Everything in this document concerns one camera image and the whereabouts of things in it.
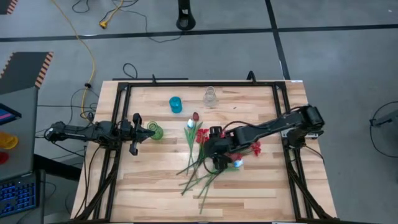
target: orange cup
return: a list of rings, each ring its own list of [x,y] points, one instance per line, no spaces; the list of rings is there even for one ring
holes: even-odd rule
[[[0,131],[0,148],[14,149],[18,145],[18,137]]]

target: gray floor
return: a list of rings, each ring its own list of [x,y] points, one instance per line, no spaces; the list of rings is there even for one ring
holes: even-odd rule
[[[58,0],[80,34],[144,32],[144,21],[119,12],[103,30],[98,21],[112,8],[108,0],[90,1],[91,11],[75,14],[71,1]],[[140,1],[132,10],[149,16],[149,30],[173,31],[177,0]],[[262,0],[192,0],[196,30],[270,28]],[[352,26],[398,23],[397,1],[301,0],[272,1],[279,27]],[[64,18],[48,0],[20,0],[14,14],[0,16],[0,37],[73,35]],[[337,214],[344,220],[396,223],[398,219],[398,163],[378,154],[369,140],[369,119],[375,110],[398,98],[396,72],[398,31],[355,30],[295,32],[280,35],[291,79],[304,80],[311,104],[319,107],[325,121],[320,138],[322,154]],[[92,49],[97,73],[93,90],[100,92],[103,80],[124,77],[122,65],[133,63],[140,77],[187,77],[189,79],[242,79],[253,70],[258,79],[283,79],[272,34],[185,36],[173,42],[155,43],[147,38],[86,41]],[[75,40],[0,43],[0,64],[11,52],[54,51],[39,104],[68,105],[73,92],[83,88],[91,72],[90,56]],[[81,93],[73,99],[79,105]],[[87,102],[95,102],[93,94]],[[391,106],[384,111],[396,109]],[[74,110],[72,124],[84,125]],[[55,121],[68,121],[68,108],[39,108],[37,130]],[[397,155],[397,139],[391,127],[375,130],[380,148]],[[65,141],[74,151],[80,142]],[[38,140],[35,151],[52,158],[67,154]],[[81,162],[76,157],[60,161]],[[49,177],[57,193],[47,202],[46,214],[66,214],[68,195],[72,207],[76,183]],[[62,220],[56,215],[47,220]]]

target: clear glass bottle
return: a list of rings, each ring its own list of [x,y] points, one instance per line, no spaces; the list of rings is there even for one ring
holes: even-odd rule
[[[206,93],[203,96],[203,102],[205,103],[205,106],[212,107],[217,105],[217,96],[216,96],[216,90],[214,87],[209,86],[206,89]]]

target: warning stripe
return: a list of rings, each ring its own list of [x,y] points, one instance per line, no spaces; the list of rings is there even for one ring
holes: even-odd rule
[[[12,58],[13,56],[14,56],[14,53],[11,54],[10,58],[9,58],[8,61],[6,62],[6,66],[4,66],[4,69],[3,69],[3,70],[1,71],[1,73],[0,73],[0,78],[3,77],[4,72],[6,71],[7,66],[8,66],[8,64],[10,63],[11,58]]]
[[[45,74],[47,73],[47,69],[50,66],[53,55],[54,55],[53,52],[49,52],[45,56],[42,68],[40,69],[40,72],[39,72],[39,76],[37,77],[36,82],[35,82],[35,86],[37,88],[40,88],[44,82]]]
[[[10,5],[8,5],[8,8],[7,8],[7,15],[10,15],[10,14],[12,14],[12,12],[14,12],[15,7],[17,6],[17,3],[18,3],[18,0],[12,0],[10,2]]]

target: yellow extension cord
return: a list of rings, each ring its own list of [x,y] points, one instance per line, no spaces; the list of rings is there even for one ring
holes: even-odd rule
[[[60,6],[55,2],[55,0],[51,0],[51,1],[55,4],[55,6],[58,8],[58,10],[62,13],[62,15],[64,16],[64,18],[69,22],[70,27],[73,29],[73,32],[74,32],[75,35],[76,35],[76,38],[86,47],[88,53],[90,53],[91,61],[93,62],[93,69],[92,69],[92,71],[91,71],[91,76],[90,76],[90,79],[88,80],[88,84],[91,84],[91,81],[92,81],[92,79],[93,79],[93,77],[94,77],[94,73],[95,73],[95,59],[94,59],[93,53],[91,52],[91,50],[90,50],[90,48],[87,46],[87,44],[84,43],[84,41],[82,41],[82,40],[79,38],[79,35],[77,34],[77,31],[76,31],[76,29],[74,28],[72,22],[70,22],[69,18],[65,15],[65,13],[63,13],[63,11],[62,11],[62,9],[60,8]],[[86,87],[86,89],[85,89],[84,92],[83,92],[83,98],[81,99],[81,106],[80,106],[80,109],[81,109],[82,117],[84,117],[88,122],[91,122],[91,121],[86,117],[86,115],[85,115],[85,113],[84,113],[84,109],[83,109],[84,106],[85,106],[85,98],[86,98],[87,89],[88,89],[88,87]]]
[[[106,29],[106,27],[108,26],[108,22],[112,19],[113,15],[116,13],[116,11],[118,11],[120,9],[120,7],[123,5],[123,2],[124,2],[124,0],[120,1],[119,6],[116,9],[114,9],[111,16],[107,20],[99,23],[99,26],[101,26],[102,29]]]

